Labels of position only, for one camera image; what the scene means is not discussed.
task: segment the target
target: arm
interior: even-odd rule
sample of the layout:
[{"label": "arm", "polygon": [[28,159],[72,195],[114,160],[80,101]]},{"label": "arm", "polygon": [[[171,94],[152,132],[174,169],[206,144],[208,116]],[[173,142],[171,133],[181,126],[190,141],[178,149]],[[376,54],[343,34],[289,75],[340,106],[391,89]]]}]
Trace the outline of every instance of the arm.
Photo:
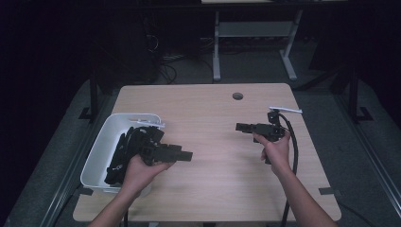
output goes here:
[{"label": "arm", "polygon": [[173,164],[146,166],[139,155],[130,160],[124,183],[114,199],[97,215],[89,226],[117,226],[133,201],[153,178]]},{"label": "arm", "polygon": [[316,203],[307,192],[300,180],[292,172],[288,161],[289,132],[277,142],[270,142],[259,134],[253,137],[264,146],[261,159],[267,156],[271,162],[271,169],[279,179],[286,193],[289,206],[300,226],[337,226],[327,213]]}]

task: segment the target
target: hand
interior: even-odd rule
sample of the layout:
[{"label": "hand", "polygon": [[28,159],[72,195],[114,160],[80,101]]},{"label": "hand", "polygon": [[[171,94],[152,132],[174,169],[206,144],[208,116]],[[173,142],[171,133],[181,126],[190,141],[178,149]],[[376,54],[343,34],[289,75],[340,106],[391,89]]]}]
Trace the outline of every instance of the hand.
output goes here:
[{"label": "hand", "polygon": [[291,170],[288,160],[288,142],[290,138],[290,133],[288,131],[286,131],[286,134],[283,138],[276,142],[271,142],[263,135],[256,133],[253,134],[253,137],[264,146],[260,159],[265,160],[266,157],[269,157],[271,162],[271,170],[275,175],[283,173],[287,170]]},{"label": "hand", "polygon": [[138,196],[156,175],[173,165],[173,163],[161,163],[155,166],[147,166],[139,155],[133,156],[127,167],[121,192],[134,193],[135,197]]}]

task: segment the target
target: wooden table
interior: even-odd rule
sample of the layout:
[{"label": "wooden table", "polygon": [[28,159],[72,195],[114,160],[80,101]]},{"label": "wooden table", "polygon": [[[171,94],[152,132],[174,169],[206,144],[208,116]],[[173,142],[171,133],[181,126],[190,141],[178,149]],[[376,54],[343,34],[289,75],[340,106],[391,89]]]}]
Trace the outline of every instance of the wooden table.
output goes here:
[{"label": "wooden table", "polygon": [[[244,97],[235,100],[233,93]],[[269,123],[269,106],[299,109],[286,84],[123,87],[113,113],[158,114],[166,123],[162,143],[194,153],[191,162],[178,162],[157,176],[150,193],[131,206],[129,220],[281,220],[286,197],[270,166],[259,160],[262,146],[250,134],[235,131],[236,123]],[[297,137],[298,177],[331,218],[340,219],[334,196],[319,192],[330,185],[302,115],[282,114]],[[74,219],[92,220],[112,198],[80,195]],[[294,220],[291,212],[288,220]]]}]

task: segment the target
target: person's left hand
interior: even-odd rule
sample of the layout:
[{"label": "person's left hand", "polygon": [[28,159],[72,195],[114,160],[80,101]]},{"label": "person's left hand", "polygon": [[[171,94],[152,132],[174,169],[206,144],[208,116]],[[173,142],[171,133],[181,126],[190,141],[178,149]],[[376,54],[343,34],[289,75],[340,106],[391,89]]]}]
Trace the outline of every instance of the person's left hand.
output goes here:
[{"label": "person's left hand", "polygon": [[133,156],[127,167],[121,192],[134,193],[135,197],[138,196],[156,175],[173,165],[173,163],[161,163],[155,166],[147,166],[138,154]]}]

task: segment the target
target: person's right hand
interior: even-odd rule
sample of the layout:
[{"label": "person's right hand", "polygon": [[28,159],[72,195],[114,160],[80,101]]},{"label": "person's right hand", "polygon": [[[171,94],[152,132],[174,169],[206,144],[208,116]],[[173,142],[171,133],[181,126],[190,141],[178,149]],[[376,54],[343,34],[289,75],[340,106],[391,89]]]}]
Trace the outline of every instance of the person's right hand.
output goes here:
[{"label": "person's right hand", "polygon": [[263,135],[257,133],[254,133],[253,137],[264,146],[260,159],[265,160],[266,157],[269,157],[271,162],[271,170],[275,175],[279,175],[280,173],[284,173],[288,170],[291,171],[288,160],[288,142],[290,138],[290,133],[288,131],[286,131],[286,134],[283,138],[276,142],[271,142]]}]

